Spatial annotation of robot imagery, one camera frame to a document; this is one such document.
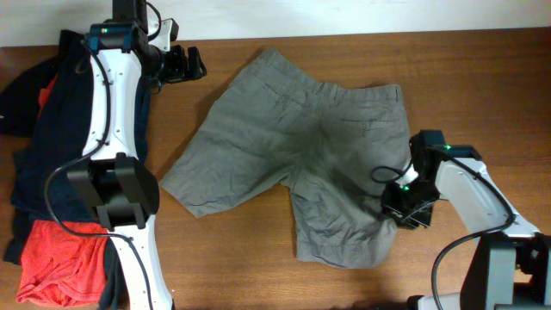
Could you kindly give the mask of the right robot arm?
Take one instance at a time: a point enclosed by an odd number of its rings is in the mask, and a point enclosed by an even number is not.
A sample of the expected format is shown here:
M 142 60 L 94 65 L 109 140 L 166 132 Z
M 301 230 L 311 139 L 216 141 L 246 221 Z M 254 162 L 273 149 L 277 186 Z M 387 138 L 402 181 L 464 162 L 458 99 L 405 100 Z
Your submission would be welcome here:
M 411 159 L 385 182 L 383 213 L 405 229 L 427 227 L 433 206 L 447 201 L 468 234 L 444 247 L 431 268 L 430 296 L 408 298 L 409 309 L 548 309 L 550 237 L 527 221 L 491 179 L 479 153 L 449 145 L 439 130 L 409 141 Z M 461 290 L 439 294 L 437 271 L 444 256 L 474 241 L 476 251 Z

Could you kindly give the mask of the grey shorts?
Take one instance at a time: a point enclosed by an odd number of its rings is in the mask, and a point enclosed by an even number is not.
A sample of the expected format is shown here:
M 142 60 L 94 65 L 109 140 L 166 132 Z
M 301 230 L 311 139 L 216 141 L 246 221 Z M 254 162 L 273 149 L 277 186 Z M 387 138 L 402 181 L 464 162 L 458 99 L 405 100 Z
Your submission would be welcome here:
M 268 49 L 214 102 L 160 184 L 196 217 L 286 186 L 300 261 L 371 269 L 397 233 L 381 194 L 406 166 L 409 138 L 397 84 L 322 83 Z

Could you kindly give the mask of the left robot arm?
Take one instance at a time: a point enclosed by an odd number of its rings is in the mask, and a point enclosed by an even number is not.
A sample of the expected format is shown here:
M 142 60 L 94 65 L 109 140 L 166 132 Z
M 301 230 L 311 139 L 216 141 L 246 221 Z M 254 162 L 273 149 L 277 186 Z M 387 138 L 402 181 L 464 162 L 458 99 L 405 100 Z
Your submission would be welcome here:
M 203 78 L 199 50 L 173 42 L 179 27 L 147 1 L 112 3 L 112 17 L 93 24 L 84 47 L 93 72 L 90 129 L 82 156 L 65 166 L 68 180 L 104 228 L 121 262 L 132 309 L 172 309 L 155 238 L 159 187 L 135 142 L 141 83 L 159 90 Z

